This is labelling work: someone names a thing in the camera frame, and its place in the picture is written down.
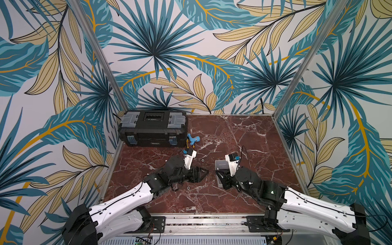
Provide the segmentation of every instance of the red marble surface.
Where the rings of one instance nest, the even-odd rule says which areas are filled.
[[[264,208],[234,188],[218,188],[215,160],[247,149],[250,168],[263,180],[273,180],[301,191],[294,170],[270,116],[189,116],[189,132],[200,136],[192,166],[210,171],[201,183],[184,183],[177,192],[168,191],[147,207],[150,213],[264,213]],[[165,164],[179,148],[123,146],[105,195],[105,201],[133,188],[144,175]],[[246,157],[241,165],[249,167]]]

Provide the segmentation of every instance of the wall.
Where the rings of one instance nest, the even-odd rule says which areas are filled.
[[[0,10],[0,245],[62,244],[98,201],[121,113],[66,1]]]
[[[107,2],[96,35],[130,108],[243,114],[275,110],[335,0]]]
[[[363,0],[348,28],[324,41],[278,118],[310,194],[392,218],[392,5]],[[368,217],[369,229],[385,217]],[[371,233],[392,244],[392,226]]]

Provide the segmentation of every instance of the blue object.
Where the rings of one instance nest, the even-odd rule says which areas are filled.
[[[195,144],[195,142],[199,142],[200,141],[200,137],[199,136],[196,136],[195,138],[192,138],[190,133],[188,133],[187,136],[188,136],[189,141],[191,142],[191,145]]]

